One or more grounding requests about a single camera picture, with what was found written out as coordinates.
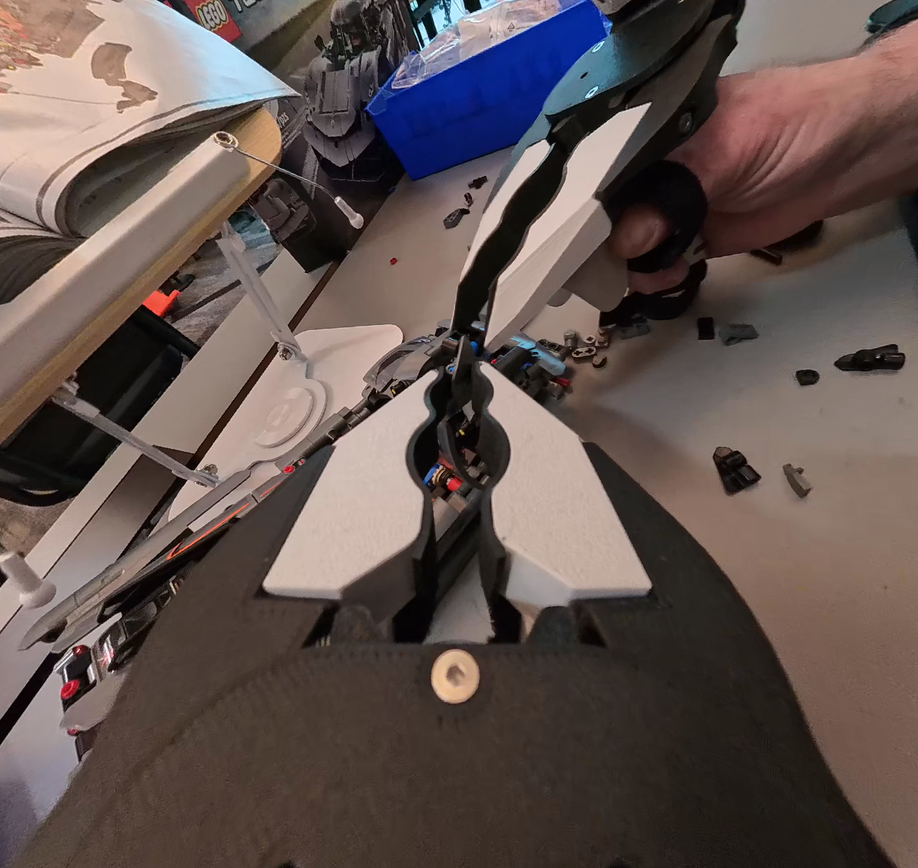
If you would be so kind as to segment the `clear plastic bags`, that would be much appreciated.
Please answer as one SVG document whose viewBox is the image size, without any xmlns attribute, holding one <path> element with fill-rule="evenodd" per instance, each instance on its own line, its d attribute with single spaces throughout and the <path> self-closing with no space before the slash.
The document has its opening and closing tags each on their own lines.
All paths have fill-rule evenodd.
<svg viewBox="0 0 918 868">
<path fill-rule="evenodd" d="M 392 86 L 406 90 L 453 69 L 478 55 L 504 51 L 511 39 L 540 25 L 560 25 L 587 0 L 499 0 L 476 13 L 462 16 L 419 52 L 398 66 Z"/>
</svg>

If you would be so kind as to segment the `black curved lego slope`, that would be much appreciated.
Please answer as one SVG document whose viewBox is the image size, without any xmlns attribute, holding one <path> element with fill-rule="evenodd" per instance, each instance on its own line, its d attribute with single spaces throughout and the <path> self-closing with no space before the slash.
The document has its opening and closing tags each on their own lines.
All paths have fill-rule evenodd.
<svg viewBox="0 0 918 868">
<path fill-rule="evenodd" d="M 737 495 L 761 481 L 761 475 L 735 449 L 719 446 L 713 451 L 713 463 L 726 495 Z"/>
</svg>

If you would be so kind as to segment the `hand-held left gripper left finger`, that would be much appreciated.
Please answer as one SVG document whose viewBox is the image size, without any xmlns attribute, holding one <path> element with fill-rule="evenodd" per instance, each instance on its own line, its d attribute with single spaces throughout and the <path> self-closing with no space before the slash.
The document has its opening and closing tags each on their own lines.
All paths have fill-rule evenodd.
<svg viewBox="0 0 918 868">
<path fill-rule="evenodd" d="M 422 642 L 438 582 L 432 499 L 442 372 L 432 369 L 330 447 L 262 580 L 283 601 L 364 608 Z"/>
</svg>

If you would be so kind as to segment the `grey lego car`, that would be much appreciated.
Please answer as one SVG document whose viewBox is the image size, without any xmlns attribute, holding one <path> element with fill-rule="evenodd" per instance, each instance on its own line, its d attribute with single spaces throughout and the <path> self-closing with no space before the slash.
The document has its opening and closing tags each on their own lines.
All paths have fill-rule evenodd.
<svg viewBox="0 0 918 868">
<path fill-rule="evenodd" d="M 2 716 L 2 738 L 17 724 L 51 673 L 63 679 L 67 711 L 112 673 L 125 668 L 162 608 L 176 593 L 187 568 L 235 521 L 253 510 L 318 450 L 332 445 L 366 417 L 396 397 L 419 376 L 439 336 L 420 336 L 384 355 L 364 377 L 362 400 L 321 422 L 285 454 L 252 463 L 229 478 L 234 487 L 215 497 L 214 489 L 134 550 L 105 569 L 42 618 L 40 635 L 28 644 L 53 645 L 15 703 Z"/>
</svg>

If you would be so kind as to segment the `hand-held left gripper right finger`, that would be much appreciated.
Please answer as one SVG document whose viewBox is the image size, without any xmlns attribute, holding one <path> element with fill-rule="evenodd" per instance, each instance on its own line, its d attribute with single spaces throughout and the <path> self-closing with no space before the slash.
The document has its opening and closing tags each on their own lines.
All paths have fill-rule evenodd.
<svg viewBox="0 0 918 868">
<path fill-rule="evenodd" d="M 650 577 L 579 435 L 493 366 L 476 368 L 476 411 L 494 641 L 518 641 L 525 610 L 647 597 Z"/>
</svg>

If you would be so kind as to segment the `black lego wedge piece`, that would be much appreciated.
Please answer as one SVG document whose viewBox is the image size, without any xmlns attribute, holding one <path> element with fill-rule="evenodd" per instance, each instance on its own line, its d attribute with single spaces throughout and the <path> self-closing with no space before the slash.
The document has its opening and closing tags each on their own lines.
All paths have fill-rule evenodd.
<svg viewBox="0 0 918 868">
<path fill-rule="evenodd" d="M 838 358 L 833 366 L 847 372 L 898 371 L 906 361 L 898 344 L 862 348 Z"/>
</svg>

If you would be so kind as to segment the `dark printed set box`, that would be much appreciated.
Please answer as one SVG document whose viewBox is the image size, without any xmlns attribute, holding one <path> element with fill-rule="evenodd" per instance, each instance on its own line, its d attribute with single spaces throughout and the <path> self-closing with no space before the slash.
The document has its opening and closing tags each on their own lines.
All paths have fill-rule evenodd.
<svg viewBox="0 0 918 868">
<path fill-rule="evenodd" d="M 226 39 L 294 95 L 277 102 L 280 167 L 341 196 L 360 230 L 319 190 L 274 173 L 249 208 L 304 269 L 340 262 L 404 169 L 366 106 L 417 48 L 406 0 L 159 0 Z"/>
</svg>

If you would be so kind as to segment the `person's right hand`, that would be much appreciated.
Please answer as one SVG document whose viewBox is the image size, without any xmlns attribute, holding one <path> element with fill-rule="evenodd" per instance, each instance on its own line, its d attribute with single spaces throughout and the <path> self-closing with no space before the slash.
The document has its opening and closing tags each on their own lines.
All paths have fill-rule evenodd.
<svg viewBox="0 0 918 868">
<path fill-rule="evenodd" d="M 848 58 L 720 78 L 715 111 L 669 159 L 705 192 L 711 258 L 915 194 L 916 22 Z"/>
</svg>

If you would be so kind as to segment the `scattered dark lego pieces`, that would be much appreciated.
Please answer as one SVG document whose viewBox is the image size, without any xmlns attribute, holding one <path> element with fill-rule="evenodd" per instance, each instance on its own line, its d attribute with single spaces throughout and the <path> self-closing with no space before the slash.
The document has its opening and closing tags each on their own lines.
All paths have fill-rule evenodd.
<svg viewBox="0 0 918 868">
<path fill-rule="evenodd" d="M 478 193 L 488 184 L 488 175 L 483 174 L 476 176 L 468 182 L 467 188 L 463 193 L 463 204 L 453 209 L 443 220 L 442 225 L 446 230 L 456 229 L 465 217 L 472 214 L 476 198 L 473 193 Z"/>
</svg>

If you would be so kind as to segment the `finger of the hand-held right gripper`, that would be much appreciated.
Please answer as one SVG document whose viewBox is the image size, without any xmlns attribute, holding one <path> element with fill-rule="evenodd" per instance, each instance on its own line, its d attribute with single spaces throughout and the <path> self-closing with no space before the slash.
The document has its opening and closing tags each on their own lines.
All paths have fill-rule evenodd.
<svg viewBox="0 0 918 868">
<path fill-rule="evenodd" d="M 519 332 L 608 237 L 612 220 L 596 195 L 650 106 L 645 103 L 616 114 L 574 148 L 559 191 L 497 278 L 486 350 Z"/>
<path fill-rule="evenodd" d="M 557 193 L 557 143 L 527 148 L 483 212 L 457 286 L 453 331 L 469 331 L 530 226 Z"/>
</svg>

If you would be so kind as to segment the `blue plastic bin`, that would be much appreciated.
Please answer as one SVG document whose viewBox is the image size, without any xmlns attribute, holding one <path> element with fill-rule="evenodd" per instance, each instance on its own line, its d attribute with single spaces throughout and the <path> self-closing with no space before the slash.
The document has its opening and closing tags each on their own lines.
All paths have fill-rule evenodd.
<svg viewBox="0 0 918 868">
<path fill-rule="evenodd" d="M 580 1 L 417 85 L 386 82 L 365 111 L 417 181 L 515 145 L 570 67 L 607 35 L 599 9 Z"/>
</svg>

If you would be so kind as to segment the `black curved lego piece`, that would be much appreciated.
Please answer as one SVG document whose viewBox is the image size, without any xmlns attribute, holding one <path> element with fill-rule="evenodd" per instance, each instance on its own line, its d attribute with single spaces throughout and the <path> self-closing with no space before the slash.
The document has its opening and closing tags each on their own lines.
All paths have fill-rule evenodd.
<svg viewBox="0 0 918 868">
<path fill-rule="evenodd" d="M 495 388 L 486 372 L 493 370 L 493 367 L 482 365 L 476 355 L 475 345 L 475 341 L 468 335 L 462 335 L 458 340 L 449 379 L 450 395 L 447 397 L 445 413 L 437 424 L 437 438 L 442 455 L 463 482 L 473 489 L 488 492 L 506 472 L 510 447 L 507 436 L 490 411 Z M 474 449 L 484 469 L 484 475 L 477 479 L 472 476 L 463 459 L 457 441 L 460 423 L 453 421 L 454 415 L 462 415 L 465 422 L 470 422 L 473 434 L 477 436 Z"/>
</svg>

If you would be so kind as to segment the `instruction booklet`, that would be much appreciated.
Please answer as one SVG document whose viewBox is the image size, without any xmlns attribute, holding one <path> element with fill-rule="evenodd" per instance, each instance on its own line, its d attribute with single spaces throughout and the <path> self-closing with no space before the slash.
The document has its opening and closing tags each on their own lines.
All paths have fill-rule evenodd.
<svg viewBox="0 0 918 868">
<path fill-rule="evenodd" d="M 1 0 L 1 303 L 293 90 L 156 0 Z"/>
</svg>

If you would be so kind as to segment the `white book stand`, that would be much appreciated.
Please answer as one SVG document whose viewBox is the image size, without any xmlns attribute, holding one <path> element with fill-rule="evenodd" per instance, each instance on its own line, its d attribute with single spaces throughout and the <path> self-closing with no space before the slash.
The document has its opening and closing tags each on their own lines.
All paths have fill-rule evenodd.
<svg viewBox="0 0 918 868">
<path fill-rule="evenodd" d="M 263 498 L 285 467 L 317 438 L 333 410 L 358 402 L 364 374 L 402 342 L 396 325 L 356 325 L 293 334 L 270 288 L 254 271 L 229 214 L 269 174 L 279 171 L 283 137 L 270 113 L 258 112 L 206 136 L 136 202 L 80 239 L 54 267 L 10 303 L 2 305 L 2 470 L 25 484 L 6 483 L 11 502 L 54 505 L 90 482 L 83 475 L 76 424 L 111 438 L 185 480 L 169 511 L 192 519 L 211 508 L 227 514 L 247 493 Z M 172 449 L 153 444 L 143 428 L 120 422 L 102 408 L 85 382 L 85 370 L 106 342 L 130 326 L 145 297 L 208 239 L 216 238 L 256 311 L 256 320 L 227 341 L 210 365 L 203 351 L 176 377 L 175 396 L 162 403 L 172 419 L 190 424 L 198 410 L 240 395 L 250 374 L 246 342 L 271 338 L 276 354 L 253 389 L 230 412 L 204 456 L 215 472 L 177 461 Z M 78 470 L 72 472 L 77 458 Z"/>
</svg>

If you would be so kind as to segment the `pile of small lego pieces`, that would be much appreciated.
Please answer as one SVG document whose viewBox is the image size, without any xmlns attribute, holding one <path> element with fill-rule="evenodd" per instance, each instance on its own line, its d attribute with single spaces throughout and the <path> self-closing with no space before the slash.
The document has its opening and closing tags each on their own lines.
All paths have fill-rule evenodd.
<svg viewBox="0 0 918 868">
<path fill-rule="evenodd" d="M 580 337 L 570 348 L 565 359 L 566 364 L 589 365 L 594 369 L 605 368 L 608 365 L 612 333 L 611 326 L 601 326 L 595 334 Z"/>
</svg>

